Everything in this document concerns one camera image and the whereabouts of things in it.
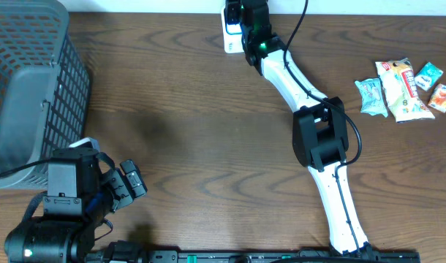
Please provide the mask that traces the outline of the light green wipes pack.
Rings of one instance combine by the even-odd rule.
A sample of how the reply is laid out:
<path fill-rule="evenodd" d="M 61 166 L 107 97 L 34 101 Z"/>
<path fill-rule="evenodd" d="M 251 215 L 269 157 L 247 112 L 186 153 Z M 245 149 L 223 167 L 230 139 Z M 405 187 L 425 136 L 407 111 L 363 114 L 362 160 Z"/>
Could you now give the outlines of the light green wipes pack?
<path fill-rule="evenodd" d="M 356 80 L 355 85 L 361 95 L 361 113 L 388 117 L 388 110 L 382 96 L 382 84 L 379 78 L 369 78 L 363 81 Z"/>

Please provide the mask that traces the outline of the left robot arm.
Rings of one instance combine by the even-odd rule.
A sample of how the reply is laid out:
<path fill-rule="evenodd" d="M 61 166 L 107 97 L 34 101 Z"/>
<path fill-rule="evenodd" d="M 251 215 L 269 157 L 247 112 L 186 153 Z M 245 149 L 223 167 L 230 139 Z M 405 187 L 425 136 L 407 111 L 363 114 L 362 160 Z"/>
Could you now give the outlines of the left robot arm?
<path fill-rule="evenodd" d="M 95 139 L 81 139 L 53 151 L 48 189 L 30 201 L 4 252 L 9 262 L 87 262 L 107 215 L 146 193 L 133 160 L 116 166 Z"/>

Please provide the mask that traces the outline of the white blue snack bag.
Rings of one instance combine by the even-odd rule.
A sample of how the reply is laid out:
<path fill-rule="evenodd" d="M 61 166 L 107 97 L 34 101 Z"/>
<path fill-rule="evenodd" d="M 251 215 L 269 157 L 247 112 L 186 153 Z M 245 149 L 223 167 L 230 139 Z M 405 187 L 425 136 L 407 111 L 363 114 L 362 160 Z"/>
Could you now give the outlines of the white blue snack bag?
<path fill-rule="evenodd" d="M 415 74 L 408 58 L 376 61 L 388 109 L 397 123 L 420 119 L 435 119 L 418 96 Z"/>

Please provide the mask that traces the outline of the green tissue pack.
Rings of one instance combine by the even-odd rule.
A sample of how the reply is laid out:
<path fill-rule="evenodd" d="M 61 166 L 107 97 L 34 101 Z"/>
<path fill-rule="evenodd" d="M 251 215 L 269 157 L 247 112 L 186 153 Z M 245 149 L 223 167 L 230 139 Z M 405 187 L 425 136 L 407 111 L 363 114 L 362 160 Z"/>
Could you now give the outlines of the green tissue pack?
<path fill-rule="evenodd" d="M 415 75 L 415 83 L 419 88 L 428 91 L 443 75 L 443 71 L 433 65 L 426 63 L 423 68 Z"/>

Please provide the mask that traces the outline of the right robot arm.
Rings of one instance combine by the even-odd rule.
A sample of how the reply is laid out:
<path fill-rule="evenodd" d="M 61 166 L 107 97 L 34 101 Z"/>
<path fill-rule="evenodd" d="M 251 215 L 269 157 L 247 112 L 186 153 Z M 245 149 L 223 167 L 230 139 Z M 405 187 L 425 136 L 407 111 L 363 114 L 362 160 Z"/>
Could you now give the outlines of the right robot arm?
<path fill-rule="evenodd" d="M 222 7 L 226 53 L 244 53 L 292 111 L 292 147 L 313 177 L 322 200 L 335 256 L 373 259 L 347 181 L 347 129 L 355 124 L 338 97 L 315 88 L 296 66 L 289 42 L 273 32 L 268 3 L 226 0 Z"/>

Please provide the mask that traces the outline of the orange tissue pack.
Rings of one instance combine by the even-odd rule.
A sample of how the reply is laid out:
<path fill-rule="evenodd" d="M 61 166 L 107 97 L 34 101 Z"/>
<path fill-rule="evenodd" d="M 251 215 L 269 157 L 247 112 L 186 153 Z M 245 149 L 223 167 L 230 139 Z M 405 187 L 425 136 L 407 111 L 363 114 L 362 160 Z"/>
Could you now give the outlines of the orange tissue pack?
<path fill-rule="evenodd" d="M 438 84 L 431 95 L 428 106 L 446 113 L 446 85 Z"/>

